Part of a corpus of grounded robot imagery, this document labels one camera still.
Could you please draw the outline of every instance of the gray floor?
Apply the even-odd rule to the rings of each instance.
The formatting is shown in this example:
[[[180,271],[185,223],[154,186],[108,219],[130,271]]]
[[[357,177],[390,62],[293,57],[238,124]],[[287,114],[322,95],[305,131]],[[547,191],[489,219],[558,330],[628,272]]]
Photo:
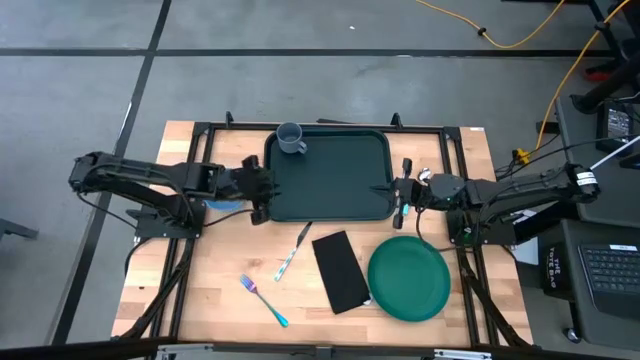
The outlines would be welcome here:
[[[467,14],[503,43],[528,34],[552,9],[499,0],[434,3]],[[161,0],[0,0],[0,47],[146,48],[160,6]],[[614,25],[616,33],[628,32],[622,22]],[[592,32],[588,9],[567,6],[526,48],[579,49]],[[464,23],[393,0],[174,0],[160,47],[491,48]],[[534,123],[572,61],[156,58],[126,156],[155,159],[166,120],[221,120],[227,110],[237,121],[357,123],[388,123],[399,112],[406,124],[485,127],[497,167],[510,161],[514,147],[535,145]],[[141,64],[140,57],[0,57],[0,217],[40,230],[35,242],[9,236],[0,243],[2,348],[47,341],[89,216],[66,184],[72,160],[113,149]],[[563,93],[591,86],[576,75]],[[561,161],[552,158],[538,169]],[[123,213],[129,206],[116,200],[110,209]],[[132,237],[126,226],[106,220],[70,341],[108,338]],[[569,343],[559,332],[569,325],[566,305],[526,283],[523,291],[537,344],[640,358]]]

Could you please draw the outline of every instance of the caster wheel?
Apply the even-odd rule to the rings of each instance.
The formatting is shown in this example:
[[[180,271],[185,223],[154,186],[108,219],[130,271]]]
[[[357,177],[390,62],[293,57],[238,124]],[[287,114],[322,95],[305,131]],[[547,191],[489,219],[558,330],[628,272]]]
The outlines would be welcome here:
[[[582,338],[578,337],[576,335],[576,332],[571,328],[562,330],[562,333],[567,339],[569,339],[569,341],[571,341],[574,344],[579,344],[582,341]]]

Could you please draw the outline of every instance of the green plate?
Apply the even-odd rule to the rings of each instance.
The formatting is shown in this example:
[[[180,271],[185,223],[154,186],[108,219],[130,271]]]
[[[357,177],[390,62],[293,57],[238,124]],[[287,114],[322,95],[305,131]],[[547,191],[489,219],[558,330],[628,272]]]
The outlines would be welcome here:
[[[383,242],[369,260],[369,288],[389,315],[424,321],[442,310],[451,292],[451,276],[442,255],[413,236]]]

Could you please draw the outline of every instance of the teal handle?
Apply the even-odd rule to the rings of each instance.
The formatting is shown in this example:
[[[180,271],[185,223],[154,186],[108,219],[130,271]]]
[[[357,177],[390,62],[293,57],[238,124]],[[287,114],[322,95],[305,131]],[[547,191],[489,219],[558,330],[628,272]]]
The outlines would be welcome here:
[[[269,305],[269,303],[267,302],[267,300],[265,300],[262,295],[257,294],[258,297],[260,298],[260,300],[262,300],[262,302],[267,305],[267,307],[269,308],[269,310],[271,310],[271,312],[273,313],[273,315],[276,317],[276,319],[278,319],[278,322],[280,323],[280,326],[282,327],[287,327],[289,326],[289,322],[287,321],[287,319],[284,318],[284,316],[280,315],[280,313],[278,313],[276,311],[276,309],[274,309],[273,307],[271,307],[271,305]]]

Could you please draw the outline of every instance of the wooden table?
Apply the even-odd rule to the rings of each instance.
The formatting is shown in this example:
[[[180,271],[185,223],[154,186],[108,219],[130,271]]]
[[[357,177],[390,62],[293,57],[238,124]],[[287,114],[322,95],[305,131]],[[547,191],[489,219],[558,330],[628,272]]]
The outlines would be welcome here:
[[[167,122],[157,162],[186,161],[194,123]],[[470,178],[494,179],[493,164],[482,128],[461,128]],[[264,152],[269,131],[217,130],[211,162],[239,167],[246,156]],[[394,176],[402,170],[402,159],[413,160],[412,177],[428,167],[443,172],[438,138],[430,134],[386,134],[391,148]],[[449,144],[452,168],[457,169],[453,144]],[[207,222],[222,213],[208,210]],[[469,346],[467,321],[458,264],[454,252],[443,253],[451,273],[451,295],[434,318],[408,323],[396,320],[375,303],[334,315],[320,278],[311,241],[346,230],[351,246],[366,277],[374,249],[399,234],[415,235],[415,211],[405,218],[402,230],[391,226],[391,218],[377,222],[314,223],[286,273],[275,282],[273,276],[295,245],[304,223],[267,222],[252,226],[248,214],[233,217],[207,228],[197,241],[179,339],[195,342],[238,342],[269,344],[328,344],[364,346]],[[445,214],[426,211],[422,215],[423,236],[435,247],[450,246]],[[149,305],[160,283],[167,251],[167,239],[153,239],[131,260],[113,334],[128,330]],[[512,258],[498,246],[483,247],[491,296],[518,334],[531,342],[531,331]],[[239,277],[253,279],[270,303],[289,320],[281,328],[269,310],[241,285]],[[487,342],[484,314],[475,299],[481,340]],[[173,299],[169,299],[161,334],[168,333]]]

